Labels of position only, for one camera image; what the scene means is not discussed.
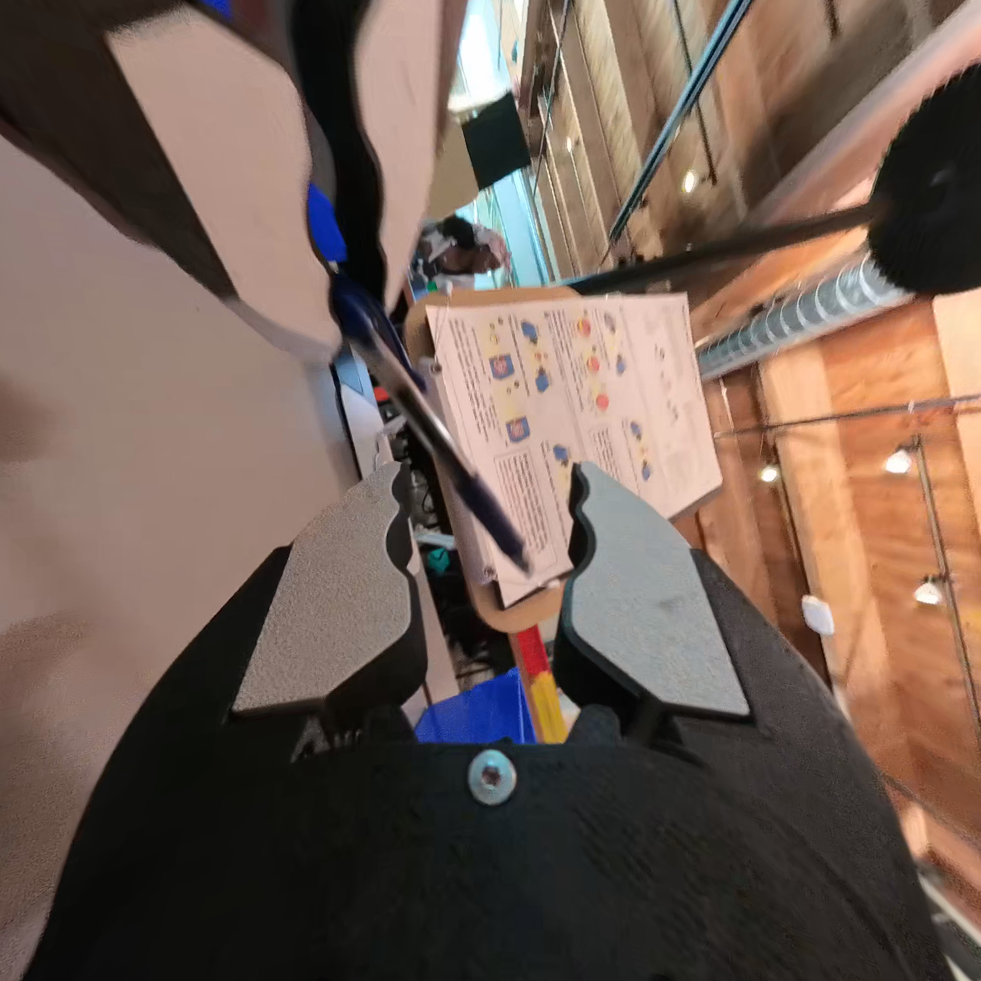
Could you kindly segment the blue ballpoint pen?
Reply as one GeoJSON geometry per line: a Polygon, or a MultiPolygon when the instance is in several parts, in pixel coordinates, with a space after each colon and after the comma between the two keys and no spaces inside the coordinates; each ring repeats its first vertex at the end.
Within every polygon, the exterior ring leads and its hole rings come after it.
{"type": "Polygon", "coordinates": [[[426,383],[412,368],[384,305],[339,270],[337,260],[347,258],[346,243],[337,225],[334,206],[313,183],[307,189],[306,217],[314,250],[329,273],[330,306],[342,336],[357,349],[370,372],[386,388],[424,448],[448,475],[459,498],[497,548],[530,576],[532,566],[523,537],[425,399],[426,383]]]}

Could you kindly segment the red and yellow bar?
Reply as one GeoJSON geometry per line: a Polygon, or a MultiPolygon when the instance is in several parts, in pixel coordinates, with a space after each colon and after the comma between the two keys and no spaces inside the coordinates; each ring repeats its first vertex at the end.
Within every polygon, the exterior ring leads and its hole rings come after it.
{"type": "Polygon", "coordinates": [[[510,635],[509,644],[529,706],[536,742],[565,742],[568,725],[539,626],[533,625],[510,635]]]}

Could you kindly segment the black flat panel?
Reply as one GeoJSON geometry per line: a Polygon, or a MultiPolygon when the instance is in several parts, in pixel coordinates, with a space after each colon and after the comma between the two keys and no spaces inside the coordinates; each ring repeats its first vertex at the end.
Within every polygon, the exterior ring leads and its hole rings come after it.
{"type": "Polygon", "coordinates": [[[531,165],[518,106],[508,90],[461,124],[479,191],[531,165]]]}

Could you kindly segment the small brown board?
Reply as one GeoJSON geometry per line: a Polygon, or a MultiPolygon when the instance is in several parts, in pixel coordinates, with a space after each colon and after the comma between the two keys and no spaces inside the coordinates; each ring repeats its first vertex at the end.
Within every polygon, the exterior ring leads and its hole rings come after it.
{"type": "Polygon", "coordinates": [[[426,222],[444,219],[471,204],[480,192],[461,127],[448,127],[435,157],[424,215],[426,222]]]}

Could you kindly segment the black round knob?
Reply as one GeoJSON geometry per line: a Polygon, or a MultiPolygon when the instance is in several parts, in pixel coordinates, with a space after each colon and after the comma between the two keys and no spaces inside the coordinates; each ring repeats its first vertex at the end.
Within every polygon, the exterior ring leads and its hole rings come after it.
{"type": "Polygon", "coordinates": [[[867,231],[896,287],[952,295],[980,287],[980,65],[922,101],[882,161],[873,199],[889,208],[867,231]]]}

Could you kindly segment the silver ribbed air duct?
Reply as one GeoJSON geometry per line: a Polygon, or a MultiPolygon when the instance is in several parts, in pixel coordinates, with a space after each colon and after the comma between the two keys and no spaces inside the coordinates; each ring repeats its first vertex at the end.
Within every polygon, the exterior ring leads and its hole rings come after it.
{"type": "Polygon", "coordinates": [[[869,253],[773,297],[696,350],[700,377],[716,381],[784,348],[829,336],[914,301],[869,253]]]}

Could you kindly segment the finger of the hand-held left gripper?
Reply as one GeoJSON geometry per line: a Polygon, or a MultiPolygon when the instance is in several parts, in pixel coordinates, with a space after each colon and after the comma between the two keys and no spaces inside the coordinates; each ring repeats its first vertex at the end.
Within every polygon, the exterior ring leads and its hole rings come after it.
{"type": "Polygon", "coordinates": [[[430,196],[467,2],[356,2],[354,156],[337,162],[346,272],[397,301],[430,196]]]}
{"type": "Polygon", "coordinates": [[[312,155],[287,71],[183,2],[106,43],[227,274],[227,306],[292,356],[332,361],[341,334],[309,234],[312,155]]]}

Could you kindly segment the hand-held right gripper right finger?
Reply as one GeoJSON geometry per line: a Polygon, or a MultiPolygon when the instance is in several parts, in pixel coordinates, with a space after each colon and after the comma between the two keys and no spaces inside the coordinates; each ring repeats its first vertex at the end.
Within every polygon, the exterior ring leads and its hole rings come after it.
{"type": "Polygon", "coordinates": [[[573,705],[611,708],[627,725],[657,714],[752,716],[694,560],[670,521],[591,462],[574,465],[571,573],[553,675],[573,705]]]}

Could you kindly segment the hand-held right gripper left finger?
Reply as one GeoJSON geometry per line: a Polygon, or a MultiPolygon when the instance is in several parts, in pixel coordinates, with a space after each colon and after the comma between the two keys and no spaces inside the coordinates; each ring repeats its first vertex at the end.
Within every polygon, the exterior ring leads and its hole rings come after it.
{"type": "Polygon", "coordinates": [[[405,465],[383,464],[297,536],[231,711],[325,709],[363,717],[400,708],[428,657],[405,465]]]}

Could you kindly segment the metal ceiling pipe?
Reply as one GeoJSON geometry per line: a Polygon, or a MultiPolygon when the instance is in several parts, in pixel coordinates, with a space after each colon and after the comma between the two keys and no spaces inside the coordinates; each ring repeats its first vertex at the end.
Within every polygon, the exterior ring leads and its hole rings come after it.
{"type": "Polygon", "coordinates": [[[644,159],[638,178],[607,233],[607,241],[610,245],[616,243],[627,229],[631,216],[640,207],[646,191],[665,162],[682,126],[700,104],[705,88],[713,79],[719,63],[753,6],[754,1],[729,2],[709,34],[702,55],[689,65],[686,83],[658,132],[650,152],[644,159]]]}

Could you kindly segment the blue plastic bin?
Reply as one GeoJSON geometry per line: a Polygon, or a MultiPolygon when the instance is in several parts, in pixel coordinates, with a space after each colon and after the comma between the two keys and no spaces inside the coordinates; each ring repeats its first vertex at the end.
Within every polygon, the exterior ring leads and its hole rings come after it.
{"type": "Polygon", "coordinates": [[[414,733],[420,743],[538,742],[518,668],[432,705],[414,733]]]}

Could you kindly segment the black pole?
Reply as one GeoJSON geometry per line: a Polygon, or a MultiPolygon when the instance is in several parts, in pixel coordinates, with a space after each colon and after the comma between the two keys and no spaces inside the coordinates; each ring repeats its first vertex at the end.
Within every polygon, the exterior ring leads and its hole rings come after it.
{"type": "Polygon", "coordinates": [[[615,292],[640,293],[649,287],[668,283],[678,276],[701,272],[744,258],[759,257],[857,227],[880,224],[896,210],[895,203],[872,199],[864,204],[821,216],[775,226],[753,227],[728,239],[712,241],[682,252],[569,278],[561,285],[582,296],[615,292]]]}

